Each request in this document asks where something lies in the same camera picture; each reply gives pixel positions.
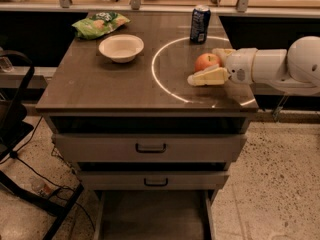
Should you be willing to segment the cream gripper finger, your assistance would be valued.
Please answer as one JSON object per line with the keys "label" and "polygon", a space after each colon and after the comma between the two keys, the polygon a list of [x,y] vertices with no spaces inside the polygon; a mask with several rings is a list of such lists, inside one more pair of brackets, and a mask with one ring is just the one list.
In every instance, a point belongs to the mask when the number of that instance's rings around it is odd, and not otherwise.
{"label": "cream gripper finger", "polygon": [[227,48],[214,48],[212,50],[212,53],[217,55],[221,63],[224,64],[228,58],[229,55],[231,55],[234,52],[234,49],[227,49]]}
{"label": "cream gripper finger", "polygon": [[216,64],[190,75],[187,82],[191,86],[223,85],[228,79],[227,69]]}

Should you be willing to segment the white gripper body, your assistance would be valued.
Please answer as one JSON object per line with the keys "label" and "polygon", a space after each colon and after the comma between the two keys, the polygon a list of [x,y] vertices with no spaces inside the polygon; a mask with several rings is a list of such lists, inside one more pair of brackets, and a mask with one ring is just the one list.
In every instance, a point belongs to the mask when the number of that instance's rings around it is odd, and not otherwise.
{"label": "white gripper body", "polygon": [[225,67],[230,74],[230,80],[238,84],[251,84],[252,69],[256,48],[242,48],[232,52],[226,59]]}

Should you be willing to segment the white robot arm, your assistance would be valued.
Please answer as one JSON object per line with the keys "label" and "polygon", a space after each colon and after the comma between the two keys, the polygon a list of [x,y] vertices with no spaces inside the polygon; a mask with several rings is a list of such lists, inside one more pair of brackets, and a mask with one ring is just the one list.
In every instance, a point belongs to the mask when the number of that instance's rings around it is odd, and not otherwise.
{"label": "white robot arm", "polygon": [[286,49],[213,49],[220,62],[187,78],[191,86],[266,84],[291,95],[320,92],[320,38],[306,36]]}

